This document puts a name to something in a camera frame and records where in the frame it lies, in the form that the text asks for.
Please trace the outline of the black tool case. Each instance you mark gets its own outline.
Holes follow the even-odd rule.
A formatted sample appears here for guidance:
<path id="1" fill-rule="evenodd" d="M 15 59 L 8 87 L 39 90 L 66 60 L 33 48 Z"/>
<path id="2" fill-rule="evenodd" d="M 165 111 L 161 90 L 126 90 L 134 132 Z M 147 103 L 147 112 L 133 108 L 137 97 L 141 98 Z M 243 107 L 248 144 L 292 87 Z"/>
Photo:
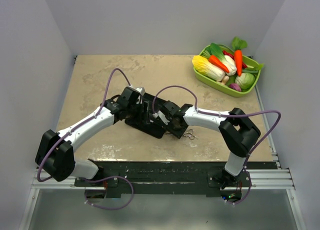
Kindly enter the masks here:
<path id="1" fill-rule="evenodd" d="M 152 103 L 154 97 L 154 95 L 145 93 L 135 115 L 127 118 L 124 122 L 136 130 L 161 139 L 165 133 L 173 134 L 173 132 L 153 116 Z"/>

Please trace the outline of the silver scissors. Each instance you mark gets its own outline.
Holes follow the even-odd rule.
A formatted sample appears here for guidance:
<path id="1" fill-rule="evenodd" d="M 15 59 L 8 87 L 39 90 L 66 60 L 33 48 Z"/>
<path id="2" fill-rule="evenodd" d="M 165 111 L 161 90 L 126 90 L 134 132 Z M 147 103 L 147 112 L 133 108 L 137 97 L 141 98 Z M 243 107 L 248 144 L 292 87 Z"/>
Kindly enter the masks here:
<path id="1" fill-rule="evenodd" d="M 176 139 L 181 139 L 181 138 L 188 138 L 190 140 L 195 140 L 195 139 L 198 140 L 199 139 L 197 136 L 194 135 L 194 131 L 192 128 L 187 129 L 185 131 L 179 131 L 176 134 L 173 134 L 171 132 L 166 132 L 165 135 L 174 137 Z"/>

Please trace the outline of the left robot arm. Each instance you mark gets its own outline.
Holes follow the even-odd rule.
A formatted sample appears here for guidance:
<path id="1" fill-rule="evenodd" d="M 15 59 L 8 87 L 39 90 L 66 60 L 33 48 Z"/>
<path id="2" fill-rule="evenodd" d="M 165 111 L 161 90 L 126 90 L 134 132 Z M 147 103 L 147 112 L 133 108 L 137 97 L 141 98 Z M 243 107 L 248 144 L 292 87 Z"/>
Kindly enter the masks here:
<path id="1" fill-rule="evenodd" d="M 116 100 L 108 99 L 91 114 L 58 132 L 46 131 L 41 138 L 35 163 L 58 182 L 68 177 L 86 179 L 99 186 L 104 174 L 92 160 L 75 158 L 76 150 L 101 130 L 134 117 L 142 105 L 143 87 L 127 86 Z"/>

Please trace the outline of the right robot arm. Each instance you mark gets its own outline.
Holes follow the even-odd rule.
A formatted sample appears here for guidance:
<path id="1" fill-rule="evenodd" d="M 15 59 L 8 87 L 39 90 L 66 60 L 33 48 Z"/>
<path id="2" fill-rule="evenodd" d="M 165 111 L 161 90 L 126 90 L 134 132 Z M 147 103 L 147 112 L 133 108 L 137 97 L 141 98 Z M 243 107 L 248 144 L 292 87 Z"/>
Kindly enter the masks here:
<path id="1" fill-rule="evenodd" d="M 182 107 L 167 101 L 154 116 L 166 127 L 180 130 L 182 127 L 202 127 L 221 133 L 230 154 L 223 170 L 223 182 L 230 187 L 240 180 L 249 151 L 261 136 L 258 127 L 245 113 L 234 108 L 231 111 L 212 111 L 191 104 Z"/>

